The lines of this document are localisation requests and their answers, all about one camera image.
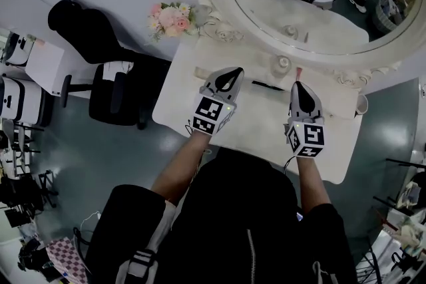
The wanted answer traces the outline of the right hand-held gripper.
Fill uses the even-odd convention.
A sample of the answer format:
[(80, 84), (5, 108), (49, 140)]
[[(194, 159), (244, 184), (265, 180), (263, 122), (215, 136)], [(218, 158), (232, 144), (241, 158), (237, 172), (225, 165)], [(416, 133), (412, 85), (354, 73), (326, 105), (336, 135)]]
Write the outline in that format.
[(315, 158), (324, 149), (324, 117), (320, 98), (298, 80), (290, 92), (289, 118), (284, 126), (287, 143), (295, 157)]

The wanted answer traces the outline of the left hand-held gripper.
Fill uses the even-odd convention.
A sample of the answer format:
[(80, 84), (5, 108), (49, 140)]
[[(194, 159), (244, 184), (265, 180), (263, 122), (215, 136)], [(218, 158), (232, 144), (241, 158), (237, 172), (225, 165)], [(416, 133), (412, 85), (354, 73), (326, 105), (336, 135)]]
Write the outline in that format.
[(191, 128), (209, 136), (219, 132), (237, 109), (236, 98), (243, 80), (242, 67), (220, 69), (207, 76), (194, 100)]

